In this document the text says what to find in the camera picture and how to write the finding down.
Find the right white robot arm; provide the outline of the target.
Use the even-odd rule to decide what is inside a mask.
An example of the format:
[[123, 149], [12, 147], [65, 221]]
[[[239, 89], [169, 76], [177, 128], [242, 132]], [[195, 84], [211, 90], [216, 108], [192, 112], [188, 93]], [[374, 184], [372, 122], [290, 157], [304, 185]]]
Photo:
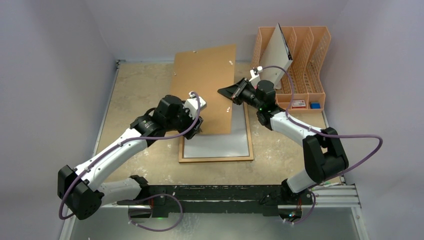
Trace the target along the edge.
[[253, 86], [246, 78], [217, 91], [236, 105], [246, 103], [256, 108], [259, 123], [271, 131], [285, 135], [303, 149], [304, 168], [281, 183], [280, 196], [288, 204], [300, 198], [301, 192], [349, 166], [345, 150], [335, 129], [307, 126], [292, 118], [276, 103], [274, 84], [261, 80]]

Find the brown backing board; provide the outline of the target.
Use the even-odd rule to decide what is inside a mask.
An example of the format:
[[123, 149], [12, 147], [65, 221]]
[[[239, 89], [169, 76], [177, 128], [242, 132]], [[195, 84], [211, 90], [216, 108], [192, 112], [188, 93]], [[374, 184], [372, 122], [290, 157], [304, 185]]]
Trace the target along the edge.
[[203, 135], [231, 133], [232, 102], [218, 90], [234, 84], [236, 45], [178, 52], [173, 61], [170, 94], [187, 99], [194, 91], [206, 101], [201, 111]]

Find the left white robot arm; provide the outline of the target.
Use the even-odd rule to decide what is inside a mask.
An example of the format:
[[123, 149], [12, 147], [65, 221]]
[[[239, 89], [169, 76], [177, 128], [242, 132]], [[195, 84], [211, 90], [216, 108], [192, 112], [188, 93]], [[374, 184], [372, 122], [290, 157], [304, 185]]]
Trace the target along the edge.
[[76, 216], [84, 220], [101, 206], [119, 201], [146, 203], [149, 191], [143, 177], [132, 175], [109, 183], [105, 180], [127, 160], [157, 141], [179, 137], [190, 140], [201, 131], [200, 112], [206, 107], [206, 101], [194, 91], [186, 100], [166, 95], [100, 153], [76, 167], [62, 167], [57, 177], [57, 195], [61, 200], [59, 218], [66, 220]]

